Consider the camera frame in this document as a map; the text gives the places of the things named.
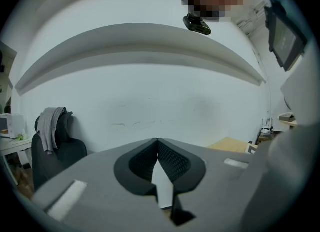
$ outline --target chair headrest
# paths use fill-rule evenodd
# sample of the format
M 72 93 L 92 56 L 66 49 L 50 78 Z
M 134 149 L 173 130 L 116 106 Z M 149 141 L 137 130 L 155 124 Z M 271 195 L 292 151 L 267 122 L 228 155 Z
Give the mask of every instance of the chair headrest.
M 64 113 L 58 119 L 58 122 L 56 125 L 56 130 L 55 130 L 55 136 L 61 142 L 66 142 L 70 139 L 68 119 L 71 117 L 72 114 L 73 114 L 73 112 Z M 35 121 L 35 125 L 34 125 L 35 131 L 37 131 L 39 118 L 40 118 L 40 116 Z

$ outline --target white desk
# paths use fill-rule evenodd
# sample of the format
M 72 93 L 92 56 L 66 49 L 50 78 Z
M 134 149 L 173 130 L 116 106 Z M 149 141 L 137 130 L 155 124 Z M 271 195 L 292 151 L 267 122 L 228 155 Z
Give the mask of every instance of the white desk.
M 16 140 L 16 139 L 12 140 L 11 138 L 0 138 L 0 156 L 2 157 L 3 162 L 9 174 L 16 185 L 18 185 L 18 182 L 11 172 L 6 156 L 30 149 L 31 145 L 32 145 L 32 138 L 28 138 L 24 140 Z

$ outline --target wooden desk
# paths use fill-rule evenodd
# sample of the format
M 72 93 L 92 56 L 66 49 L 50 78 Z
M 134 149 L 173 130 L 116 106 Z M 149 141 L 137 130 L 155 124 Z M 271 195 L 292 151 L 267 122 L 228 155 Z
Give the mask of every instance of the wooden desk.
M 254 147 L 255 149 L 258 147 L 257 145 L 254 145 L 254 144 L 249 144 L 247 142 L 243 142 L 234 138 L 227 137 L 218 141 L 215 144 L 212 144 L 208 148 L 212 150 L 245 153 L 248 145 Z
M 290 126 L 290 127 L 297 127 L 297 126 L 298 126 L 297 120 L 294 120 L 294 121 L 292 121 L 292 122 L 287 122 L 287 121 L 281 121 L 281 120 L 279 120 L 279 122 L 280 122 L 280 123 L 283 123 L 283 124 L 285 124 L 285 125 L 287 125 L 287 126 Z

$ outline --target white wall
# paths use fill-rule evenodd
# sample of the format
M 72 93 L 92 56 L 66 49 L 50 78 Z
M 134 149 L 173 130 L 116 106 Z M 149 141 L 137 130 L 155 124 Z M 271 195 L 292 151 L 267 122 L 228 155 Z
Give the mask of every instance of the white wall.
M 106 54 L 46 74 L 51 80 L 21 97 L 28 133 L 35 133 L 34 123 L 45 108 L 61 106 L 73 112 L 72 136 L 83 140 L 92 152 L 154 137 L 208 147 L 224 137 L 248 142 L 258 133 L 260 87 L 225 74 L 137 64 L 100 66 L 63 75 L 101 59 L 139 57 L 173 58 L 164 53 Z M 164 190 L 160 206 L 170 206 L 171 184 L 161 175 L 156 181 Z
M 187 30 L 182 21 L 187 11 L 180 0 L 79 0 L 48 21 L 25 53 L 18 52 L 10 77 L 12 84 L 45 53 L 83 32 L 124 23 L 152 23 Z M 209 24 L 210 38 L 260 70 L 253 45 L 240 29 L 232 23 Z M 14 89 L 12 112 L 24 115 L 32 136 L 36 118 L 45 108 L 67 107 L 74 113 L 71 135 L 83 140 L 90 152 L 153 137 L 203 147 L 224 137 L 255 140 L 265 113 L 259 85 L 191 67 L 94 65 L 102 61 L 107 64 L 108 60 L 170 62 L 176 58 L 177 54 L 123 52 L 78 60 L 44 74 L 38 79 L 42 83 L 21 96 Z M 192 58 L 181 55 L 179 59 Z M 170 206 L 171 184 L 159 166 L 154 174 L 153 182 L 161 189 L 159 205 Z
M 127 23 L 160 24 L 187 30 L 183 23 L 187 13 L 188 7 L 182 5 L 181 0 L 79 0 L 59 12 L 38 31 L 26 55 L 22 74 L 48 51 L 84 32 Z M 207 24 L 212 30 L 209 38 L 261 71 L 252 43 L 236 25 L 231 22 Z
M 266 96 L 266 108 L 268 110 L 267 114 L 269 116 L 271 113 L 271 117 L 274 119 L 274 130 L 285 132 L 289 130 L 290 127 L 279 122 L 278 116 L 283 113 L 290 112 L 290 109 L 288 109 L 284 101 L 284 95 L 281 92 L 281 86 L 290 77 L 292 72 L 295 71 L 295 69 L 299 66 L 302 57 L 297 60 L 290 71 L 285 72 L 285 70 L 279 66 L 274 53 L 269 51 L 269 30 L 266 27 L 261 28 L 250 39 L 259 52 L 263 71 L 267 76 L 268 82 L 261 83 L 261 89 L 264 91 Z
M 8 99 L 11 97 L 11 88 L 9 87 L 8 80 L 14 60 L 6 52 L 3 51 L 2 54 L 2 64 L 5 66 L 5 69 L 4 73 L 0 73 L 0 85 L 2 87 L 2 93 L 0 93 L 0 105 L 5 109 Z
M 37 15 L 32 0 L 21 0 L 14 8 L 0 32 L 0 42 L 15 52 L 9 80 L 14 86 L 20 79 L 23 64 L 30 44 L 43 24 Z

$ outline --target gray surface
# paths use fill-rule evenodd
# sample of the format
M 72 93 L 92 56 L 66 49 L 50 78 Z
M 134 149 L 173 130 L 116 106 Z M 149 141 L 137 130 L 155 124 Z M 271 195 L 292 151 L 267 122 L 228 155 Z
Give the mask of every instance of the gray surface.
M 297 124 L 320 122 L 320 51 L 313 38 L 305 48 L 303 60 L 281 87 Z
M 243 231 L 258 231 L 276 222 L 304 189 L 319 158 L 320 124 L 299 126 L 271 145 L 263 176 L 244 215 Z
M 249 155 L 167 139 L 198 155 L 207 168 L 195 191 L 179 195 L 183 209 L 192 212 L 196 218 L 176 227 L 159 209 L 155 197 L 133 195 L 115 178 L 117 158 L 147 141 L 87 156 L 42 186 L 33 202 L 45 210 L 73 180 L 79 180 L 88 183 L 88 187 L 63 221 L 79 231 L 196 231 L 199 228 L 213 231 L 213 228 L 239 227 L 245 207 L 260 181 L 268 146 L 260 146 L 255 155 Z M 243 170 L 224 164 L 226 158 L 250 163 L 249 168 Z

